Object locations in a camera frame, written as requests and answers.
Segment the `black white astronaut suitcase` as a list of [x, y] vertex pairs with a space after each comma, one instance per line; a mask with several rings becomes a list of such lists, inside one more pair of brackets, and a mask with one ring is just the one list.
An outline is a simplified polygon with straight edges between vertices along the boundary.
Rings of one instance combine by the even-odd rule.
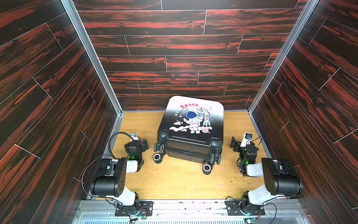
[[165, 155], [202, 164], [205, 175], [222, 159], [224, 107], [205, 99], [173, 96], [158, 128], [153, 160]]

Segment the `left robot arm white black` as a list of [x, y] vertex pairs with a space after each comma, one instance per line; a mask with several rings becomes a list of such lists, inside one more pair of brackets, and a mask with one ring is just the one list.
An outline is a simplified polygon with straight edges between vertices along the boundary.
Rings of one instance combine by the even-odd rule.
[[111, 198], [125, 208], [139, 209], [139, 196], [125, 186], [126, 174], [141, 170], [143, 152], [148, 149], [147, 140], [133, 140], [125, 144], [128, 157], [102, 159], [90, 186], [97, 197]]

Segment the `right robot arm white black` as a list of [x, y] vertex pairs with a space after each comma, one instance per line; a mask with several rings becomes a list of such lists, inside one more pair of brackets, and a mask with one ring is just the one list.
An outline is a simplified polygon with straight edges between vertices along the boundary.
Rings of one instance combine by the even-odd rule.
[[303, 192], [301, 176], [287, 161], [262, 158], [261, 162], [256, 162], [258, 147], [252, 140], [252, 134], [245, 133], [242, 141], [233, 137], [230, 147], [239, 153], [237, 167], [243, 176], [264, 178], [262, 186], [242, 195], [239, 207], [244, 214], [261, 213], [267, 202]]

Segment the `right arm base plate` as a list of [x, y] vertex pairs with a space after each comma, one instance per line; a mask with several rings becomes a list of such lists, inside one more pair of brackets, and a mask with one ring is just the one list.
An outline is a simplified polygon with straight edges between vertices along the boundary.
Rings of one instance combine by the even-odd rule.
[[265, 210], [262, 205], [243, 203], [242, 201], [229, 200], [224, 202], [229, 216], [264, 216]]

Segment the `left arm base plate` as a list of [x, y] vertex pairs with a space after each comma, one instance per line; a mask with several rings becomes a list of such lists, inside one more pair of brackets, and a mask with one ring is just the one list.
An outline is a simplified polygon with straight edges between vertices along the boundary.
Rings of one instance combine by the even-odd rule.
[[115, 216], [127, 217], [128, 215], [130, 215], [135, 217], [143, 217], [143, 216], [150, 217], [153, 215], [153, 205], [154, 205], [153, 201], [143, 201], [143, 200], [135, 202], [135, 204], [131, 206], [117, 205]]

